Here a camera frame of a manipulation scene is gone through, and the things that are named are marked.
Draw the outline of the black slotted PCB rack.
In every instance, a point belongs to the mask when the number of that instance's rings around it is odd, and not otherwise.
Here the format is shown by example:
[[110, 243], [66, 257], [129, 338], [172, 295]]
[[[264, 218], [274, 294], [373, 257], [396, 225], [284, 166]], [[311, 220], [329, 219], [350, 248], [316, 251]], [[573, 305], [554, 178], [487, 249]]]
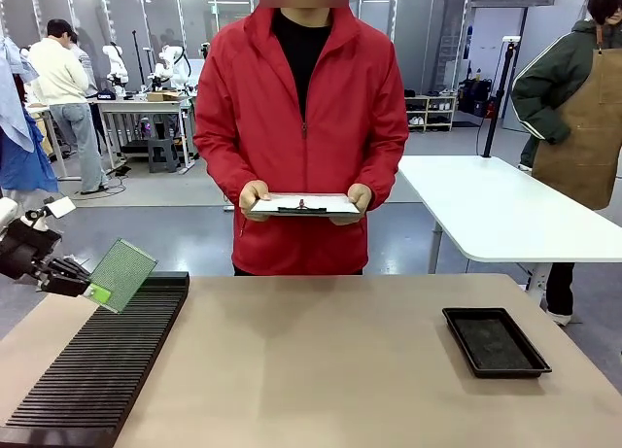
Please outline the black slotted PCB rack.
[[97, 308], [0, 425], [0, 448], [114, 448], [190, 289], [156, 272], [124, 310]]

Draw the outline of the person's left hand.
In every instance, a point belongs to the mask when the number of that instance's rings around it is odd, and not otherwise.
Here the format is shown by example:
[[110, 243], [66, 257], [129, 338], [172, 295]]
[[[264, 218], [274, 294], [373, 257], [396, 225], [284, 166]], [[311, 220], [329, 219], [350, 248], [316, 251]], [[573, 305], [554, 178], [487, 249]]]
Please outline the person's left hand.
[[330, 221], [335, 225], [348, 225], [359, 222], [363, 218], [367, 207], [373, 198], [371, 189], [368, 186], [359, 183], [353, 184], [349, 187], [347, 196], [349, 201], [357, 208], [358, 213], [330, 218]]

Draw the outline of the person in blue clothes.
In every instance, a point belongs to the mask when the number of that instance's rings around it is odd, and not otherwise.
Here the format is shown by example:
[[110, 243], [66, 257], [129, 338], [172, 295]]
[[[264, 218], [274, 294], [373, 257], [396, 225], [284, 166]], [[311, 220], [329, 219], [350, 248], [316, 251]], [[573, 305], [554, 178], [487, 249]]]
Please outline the person in blue clothes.
[[36, 121], [25, 108], [25, 86], [38, 74], [8, 37], [0, 36], [0, 189], [58, 192]]

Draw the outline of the white shoe shelf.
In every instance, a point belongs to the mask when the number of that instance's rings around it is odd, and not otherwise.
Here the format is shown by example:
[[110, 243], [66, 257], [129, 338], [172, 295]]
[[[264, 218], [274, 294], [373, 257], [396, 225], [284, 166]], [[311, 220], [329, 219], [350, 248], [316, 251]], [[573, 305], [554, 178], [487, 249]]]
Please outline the white shoe shelf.
[[411, 131], [450, 131], [457, 109], [455, 93], [405, 97], [408, 127]]

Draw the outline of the large white background robot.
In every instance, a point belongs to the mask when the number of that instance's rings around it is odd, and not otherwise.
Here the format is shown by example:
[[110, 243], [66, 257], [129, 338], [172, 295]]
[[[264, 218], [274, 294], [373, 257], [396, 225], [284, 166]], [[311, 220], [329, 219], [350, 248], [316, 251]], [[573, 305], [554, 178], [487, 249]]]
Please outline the large white background robot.
[[174, 90], [188, 90], [191, 65], [185, 48], [164, 45], [158, 57], [160, 62], [155, 65], [152, 74], [152, 90], [162, 91], [166, 84]]

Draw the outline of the white background workbench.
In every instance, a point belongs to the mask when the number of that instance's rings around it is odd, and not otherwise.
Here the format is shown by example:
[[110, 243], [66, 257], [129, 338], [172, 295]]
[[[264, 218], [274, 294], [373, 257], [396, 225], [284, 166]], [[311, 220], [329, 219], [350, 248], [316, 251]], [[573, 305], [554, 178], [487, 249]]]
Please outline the white background workbench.
[[148, 158], [148, 139], [174, 140], [180, 160], [176, 171], [184, 174], [198, 159], [192, 142], [195, 131], [193, 99], [186, 96], [180, 101], [148, 102], [133, 96], [129, 99], [98, 101], [91, 99], [98, 108], [104, 128], [111, 168], [121, 168], [133, 156]]

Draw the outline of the person in red jacket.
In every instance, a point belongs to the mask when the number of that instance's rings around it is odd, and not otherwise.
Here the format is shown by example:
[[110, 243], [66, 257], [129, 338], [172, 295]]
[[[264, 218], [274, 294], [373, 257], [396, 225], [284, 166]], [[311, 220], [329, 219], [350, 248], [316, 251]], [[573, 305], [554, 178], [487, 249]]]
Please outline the person in red jacket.
[[[357, 19], [349, 0], [259, 0], [214, 37], [195, 125], [234, 133], [269, 194], [347, 195], [368, 136], [408, 126], [395, 46]], [[332, 217], [254, 222], [234, 208], [238, 275], [359, 275], [367, 264], [369, 211], [335, 225]]]

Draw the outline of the white rounded table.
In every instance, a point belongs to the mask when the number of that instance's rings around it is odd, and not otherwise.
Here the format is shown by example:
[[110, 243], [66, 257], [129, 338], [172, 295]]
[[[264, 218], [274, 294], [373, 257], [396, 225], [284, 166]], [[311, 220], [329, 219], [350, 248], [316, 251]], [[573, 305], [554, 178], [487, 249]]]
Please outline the white rounded table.
[[534, 301], [554, 263], [622, 262], [622, 227], [498, 157], [405, 155], [398, 168], [435, 221], [430, 274], [443, 237], [470, 260], [527, 266]]

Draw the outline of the small white background robot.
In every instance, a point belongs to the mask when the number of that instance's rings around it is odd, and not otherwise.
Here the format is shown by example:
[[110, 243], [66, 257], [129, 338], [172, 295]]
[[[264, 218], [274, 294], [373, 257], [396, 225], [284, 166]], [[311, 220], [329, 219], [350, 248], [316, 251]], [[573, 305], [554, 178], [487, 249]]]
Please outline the small white background robot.
[[122, 59], [122, 49], [114, 42], [102, 48], [110, 62], [110, 72], [107, 80], [111, 83], [117, 98], [126, 97], [126, 85], [129, 81], [128, 71]]

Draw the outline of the white clipboard with black clip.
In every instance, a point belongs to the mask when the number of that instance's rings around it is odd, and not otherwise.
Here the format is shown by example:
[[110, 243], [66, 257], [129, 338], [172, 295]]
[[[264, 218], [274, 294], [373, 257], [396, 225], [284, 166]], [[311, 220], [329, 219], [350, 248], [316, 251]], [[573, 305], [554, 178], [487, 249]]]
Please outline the white clipboard with black clip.
[[[296, 210], [303, 198], [308, 210]], [[357, 208], [346, 194], [339, 193], [270, 193], [269, 200], [259, 200], [251, 212], [258, 215], [282, 217], [339, 217], [357, 214]]]

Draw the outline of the red-sleeved left forearm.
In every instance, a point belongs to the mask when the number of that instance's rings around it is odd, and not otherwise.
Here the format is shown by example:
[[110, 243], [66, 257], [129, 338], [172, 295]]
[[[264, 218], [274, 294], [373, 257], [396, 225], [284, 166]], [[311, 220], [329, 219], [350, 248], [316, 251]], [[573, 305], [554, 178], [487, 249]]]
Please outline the red-sleeved left forearm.
[[363, 165], [356, 180], [357, 184], [370, 191], [366, 211], [378, 208], [389, 197], [408, 135], [406, 125], [391, 130], [376, 129], [368, 136], [363, 152]]

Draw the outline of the person in white sweater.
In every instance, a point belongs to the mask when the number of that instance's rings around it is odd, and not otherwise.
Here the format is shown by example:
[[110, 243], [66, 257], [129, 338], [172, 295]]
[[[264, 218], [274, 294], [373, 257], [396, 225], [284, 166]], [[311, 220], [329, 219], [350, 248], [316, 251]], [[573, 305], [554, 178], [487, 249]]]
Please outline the person in white sweater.
[[38, 78], [33, 90], [50, 109], [65, 140], [77, 149], [82, 195], [106, 189], [90, 107], [86, 100], [88, 75], [79, 59], [70, 51], [73, 28], [64, 19], [47, 23], [47, 35], [30, 47], [28, 60]]

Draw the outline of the thin black background stand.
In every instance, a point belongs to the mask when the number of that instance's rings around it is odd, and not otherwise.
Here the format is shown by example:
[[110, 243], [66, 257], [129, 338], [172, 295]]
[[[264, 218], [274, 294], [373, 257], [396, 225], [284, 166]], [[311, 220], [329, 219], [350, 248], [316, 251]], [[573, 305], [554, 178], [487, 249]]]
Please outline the thin black background stand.
[[140, 84], [141, 84], [141, 89], [142, 89], [145, 86], [145, 77], [144, 77], [144, 72], [143, 72], [143, 67], [142, 67], [142, 62], [141, 62], [140, 49], [139, 49], [139, 45], [137, 41], [137, 31], [133, 29], [131, 34], [133, 38], [136, 62], [137, 62], [137, 67], [139, 71]]

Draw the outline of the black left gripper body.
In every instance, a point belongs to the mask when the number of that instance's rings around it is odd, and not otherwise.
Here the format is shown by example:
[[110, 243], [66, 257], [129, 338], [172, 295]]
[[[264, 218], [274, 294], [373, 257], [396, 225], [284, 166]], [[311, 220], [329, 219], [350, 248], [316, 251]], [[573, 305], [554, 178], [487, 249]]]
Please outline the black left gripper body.
[[0, 274], [14, 280], [24, 275], [36, 278], [60, 240], [56, 231], [13, 220], [0, 239]]

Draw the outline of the green perforated PCB board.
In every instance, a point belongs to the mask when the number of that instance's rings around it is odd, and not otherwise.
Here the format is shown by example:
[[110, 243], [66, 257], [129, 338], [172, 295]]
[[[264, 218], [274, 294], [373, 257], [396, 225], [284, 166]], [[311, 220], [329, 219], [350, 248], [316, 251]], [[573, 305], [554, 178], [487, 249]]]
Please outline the green perforated PCB board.
[[120, 238], [91, 272], [85, 297], [119, 314], [156, 265], [155, 258]]

